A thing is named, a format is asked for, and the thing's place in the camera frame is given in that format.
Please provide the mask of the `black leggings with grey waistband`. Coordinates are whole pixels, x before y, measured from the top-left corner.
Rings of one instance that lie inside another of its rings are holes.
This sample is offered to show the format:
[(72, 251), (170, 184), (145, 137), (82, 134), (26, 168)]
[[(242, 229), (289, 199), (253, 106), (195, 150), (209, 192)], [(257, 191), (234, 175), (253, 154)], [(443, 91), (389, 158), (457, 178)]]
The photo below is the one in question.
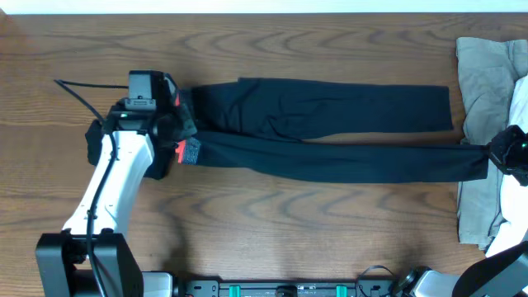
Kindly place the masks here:
[(488, 175), (482, 145), (323, 142), (334, 134), (451, 130), (443, 86), (240, 78), (192, 87), (179, 100), (196, 123), (193, 165), (332, 183), (465, 182)]

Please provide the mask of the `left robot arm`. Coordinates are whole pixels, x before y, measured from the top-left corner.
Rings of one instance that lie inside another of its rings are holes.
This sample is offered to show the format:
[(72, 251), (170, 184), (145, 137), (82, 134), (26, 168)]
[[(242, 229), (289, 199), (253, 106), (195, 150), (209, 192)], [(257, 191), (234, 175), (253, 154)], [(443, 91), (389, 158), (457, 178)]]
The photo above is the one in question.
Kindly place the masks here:
[(128, 95), (96, 113), (97, 165), (77, 209), (58, 233), (41, 235), (35, 258), (47, 296), (180, 296), (164, 271), (141, 271), (125, 236), (141, 181), (182, 163), (197, 129), (171, 75), (134, 70)]

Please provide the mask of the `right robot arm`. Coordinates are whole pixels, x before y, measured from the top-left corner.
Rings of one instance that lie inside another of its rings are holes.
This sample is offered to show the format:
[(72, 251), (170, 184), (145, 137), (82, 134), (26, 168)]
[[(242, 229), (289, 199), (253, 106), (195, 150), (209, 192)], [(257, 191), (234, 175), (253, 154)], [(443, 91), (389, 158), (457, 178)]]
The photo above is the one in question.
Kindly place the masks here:
[[(504, 174), (527, 186), (527, 133), (511, 125), (488, 144), (488, 155)], [(527, 287), (527, 241), (473, 264), (461, 276), (421, 266), (394, 285), (403, 296), (514, 296)]]

